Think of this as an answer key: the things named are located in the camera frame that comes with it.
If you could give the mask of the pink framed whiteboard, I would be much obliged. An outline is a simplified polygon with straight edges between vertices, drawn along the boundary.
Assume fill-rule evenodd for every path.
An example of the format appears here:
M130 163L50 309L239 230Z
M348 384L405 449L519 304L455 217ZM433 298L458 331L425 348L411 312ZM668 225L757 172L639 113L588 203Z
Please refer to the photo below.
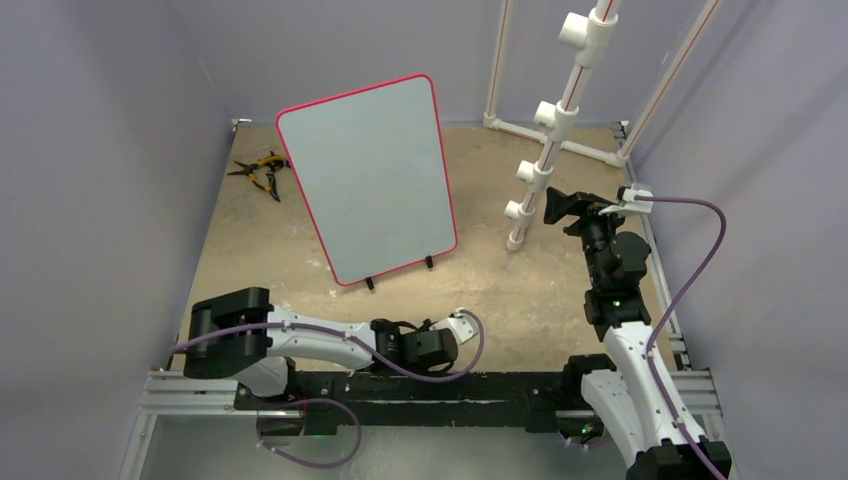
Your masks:
M430 76L417 73L290 106L277 114L275 127L338 285L457 248Z

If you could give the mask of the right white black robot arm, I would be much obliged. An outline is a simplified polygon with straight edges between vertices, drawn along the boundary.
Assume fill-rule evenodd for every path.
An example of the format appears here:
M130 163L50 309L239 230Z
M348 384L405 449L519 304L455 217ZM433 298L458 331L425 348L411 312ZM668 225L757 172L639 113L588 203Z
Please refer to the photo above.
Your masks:
M641 292L652 253L648 242L622 230L628 216L650 213L657 197L622 187L614 201L587 192L546 190L543 220L581 241L590 287L584 296L588 323L607 353L573 359L561 381L564 399L590 405L603 433L619 449L629 479L727 479L732 456L711 440L686 406L657 345Z

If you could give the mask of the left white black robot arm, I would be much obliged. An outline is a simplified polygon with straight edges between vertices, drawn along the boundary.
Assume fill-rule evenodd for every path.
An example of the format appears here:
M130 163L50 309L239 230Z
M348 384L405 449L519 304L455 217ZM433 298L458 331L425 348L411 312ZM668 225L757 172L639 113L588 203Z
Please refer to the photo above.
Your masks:
M198 380L232 379L272 408L297 399L295 362L308 359L353 372L434 376L451 367L479 328L454 312L415 326L384 318L339 323L274 305L265 288L249 287L201 300L191 308L183 373Z

